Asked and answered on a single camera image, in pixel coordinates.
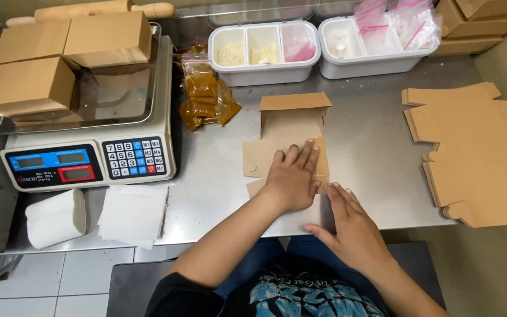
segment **jeans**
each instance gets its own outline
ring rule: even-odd
[[[313,235],[292,236],[285,252],[277,238],[261,238],[253,245],[230,276],[214,291],[226,299],[255,272],[276,262],[284,255],[316,259],[334,269],[343,281],[353,285],[360,294],[369,297],[383,312],[386,305],[377,289],[363,274],[343,263],[324,243]]]

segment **white plastic container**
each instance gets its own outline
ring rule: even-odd
[[[305,28],[309,37],[312,37],[315,53],[305,61],[285,62],[283,37],[298,31],[299,28]],[[244,44],[244,64],[238,66],[220,65],[219,50],[237,42]],[[277,63],[250,65],[252,50],[259,50],[271,45],[276,47]],[[208,58],[211,61],[211,66],[229,87],[305,81],[310,75],[313,65],[318,62],[321,53],[318,31],[314,25],[306,21],[223,26],[214,30],[208,38]]]
[[[333,31],[348,32],[349,46],[344,58],[339,58],[331,40]],[[396,53],[371,55],[367,52],[355,18],[329,18],[320,24],[318,35],[322,46],[320,73],[327,79],[403,73],[412,69],[424,56],[433,53],[437,45],[427,50],[405,51],[395,30],[389,28],[386,40],[396,46]]]

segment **stack of napkins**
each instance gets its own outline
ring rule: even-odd
[[[151,249],[161,236],[167,210],[167,185],[111,185],[99,218],[99,235]]]

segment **blue display panel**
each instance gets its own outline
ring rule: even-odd
[[[9,157],[14,171],[57,168],[61,166],[90,163],[87,150],[72,149],[68,151],[47,152]]]

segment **wooden rolling pin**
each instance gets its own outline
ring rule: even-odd
[[[172,4],[161,2],[157,4],[145,4],[137,6],[132,0],[109,0],[90,2],[88,4],[71,4],[67,6],[43,8],[34,11],[34,18],[22,16],[10,18],[5,23],[8,27],[33,24],[34,22],[48,22],[54,20],[67,20],[80,16],[90,16],[107,13],[119,13],[128,11],[144,11],[146,18],[169,18],[175,13]]]

